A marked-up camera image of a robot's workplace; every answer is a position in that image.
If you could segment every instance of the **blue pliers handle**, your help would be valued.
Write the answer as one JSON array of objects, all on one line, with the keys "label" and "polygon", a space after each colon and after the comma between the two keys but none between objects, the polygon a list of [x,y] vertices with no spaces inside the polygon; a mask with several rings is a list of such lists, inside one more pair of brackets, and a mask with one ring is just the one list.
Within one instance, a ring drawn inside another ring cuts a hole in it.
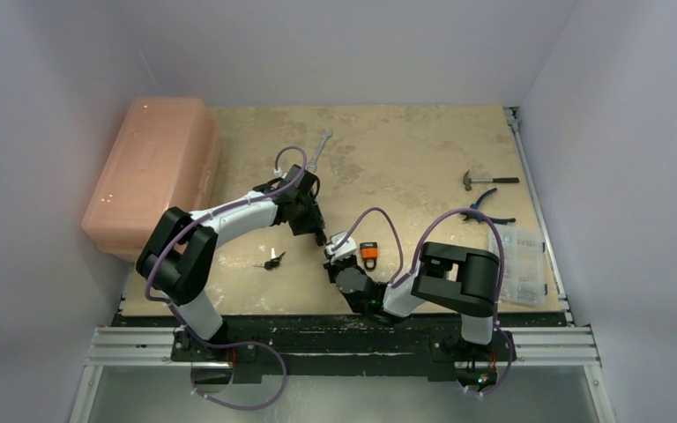
[{"label": "blue pliers handle", "polygon": [[[481,206],[481,202],[484,201],[484,198],[491,196],[497,192],[497,188],[492,188],[489,191],[485,192],[484,194],[481,194],[481,197],[479,197],[478,200],[476,200],[476,203],[471,204],[471,208],[474,210],[478,210],[479,207]],[[477,216],[473,213],[460,213],[463,215],[463,220],[468,220],[468,219],[476,219],[477,222],[483,222],[484,219],[481,216]],[[493,222],[495,222],[497,225],[507,225],[508,223],[515,223],[515,218],[509,218],[509,219],[498,219],[498,218],[490,218],[492,219]]]}]

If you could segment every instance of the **wooden table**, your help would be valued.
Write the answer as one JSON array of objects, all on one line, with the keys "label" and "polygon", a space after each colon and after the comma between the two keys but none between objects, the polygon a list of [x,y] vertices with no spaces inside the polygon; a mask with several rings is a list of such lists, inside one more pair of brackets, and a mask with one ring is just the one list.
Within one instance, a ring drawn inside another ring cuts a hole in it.
[{"label": "wooden table", "polygon": [[[329,106],[213,108],[220,127],[222,154],[210,204],[241,197],[273,177],[275,154],[286,145],[304,148],[310,158],[323,130],[332,130],[320,160],[318,203],[330,236],[347,230],[371,206],[393,218],[406,254],[405,267],[421,233],[440,214],[476,201],[491,188],[474,184],[465,191],[463,173],[475,177],[518,176],[519,184],[499,184],[481,210],[517,218],[517,226],[538,229],[524,183],[517,148],[499,106]],[[300,162],[284,155],[281,167]],[[445,220],[430,241],[487,249],[485,224]],[[353,235],[357,242],[377,241],[380,257],[370,273],[387,280],[398,267],[393,235],[379,213],[370,213]],[[254,267],[286,251],[281,267]],[[322,267],[323,249],[314,237],[293,237],[285,225],[246,234],[218,249],[206,293],[222,315],[351,313]],[[500,310],[558,311],[554,276],[545,262],[547,302],[537,308],[503,303]],[[130,276],[124,315],[166,315],[167,308],[145,300],[144,280]],[[416,312],[449,311],[424,304]]]}]

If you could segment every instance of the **white wall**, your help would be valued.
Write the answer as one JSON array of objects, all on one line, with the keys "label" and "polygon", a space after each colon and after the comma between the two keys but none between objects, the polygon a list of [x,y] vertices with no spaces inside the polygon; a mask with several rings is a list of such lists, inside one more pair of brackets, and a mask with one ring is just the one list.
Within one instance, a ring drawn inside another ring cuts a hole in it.
[{"label": "white wall", "polygon": [[66,421],[127,268],[79,222],[154,86],[105,1],[0,0],[0,421]]},{"label": "white wall", "polygon": [[521,117],[620,421],[677,421],[677,0],[581,0]]},{"label": "white wall", "polygon": [[576,0],[122,0],[165,93],[517,105]]}]

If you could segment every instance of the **silver wrench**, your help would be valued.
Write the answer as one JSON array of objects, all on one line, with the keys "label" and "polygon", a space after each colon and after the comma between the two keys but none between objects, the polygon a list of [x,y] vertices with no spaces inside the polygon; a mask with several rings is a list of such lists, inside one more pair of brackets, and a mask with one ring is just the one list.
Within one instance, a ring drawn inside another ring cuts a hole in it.
[{"label": "silver wrench", "polygon": [[325,147],[325,142],[328,141],[328,138],[333,136],[333,131],[323,131],[323,138],[320,139],[320,144],[317,145],[316,153],[313,154],[313,159],[308,162],[308,165],[305,166],[305,170],[308,172],[315,172],[317,170],[317,158],[320,157],[320,153],[323,152],[323,147]]}]

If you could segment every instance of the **pink container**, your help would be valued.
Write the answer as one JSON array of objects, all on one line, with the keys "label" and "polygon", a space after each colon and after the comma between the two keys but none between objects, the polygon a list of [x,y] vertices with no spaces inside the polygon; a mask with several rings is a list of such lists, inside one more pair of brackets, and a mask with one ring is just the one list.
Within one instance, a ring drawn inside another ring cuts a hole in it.
[{"label": "pink container", "polygon": [[162,213],[205,208],[219,132],[203,101],[139,97],[131,105],[82,229],[98,249],[135,262]]}]

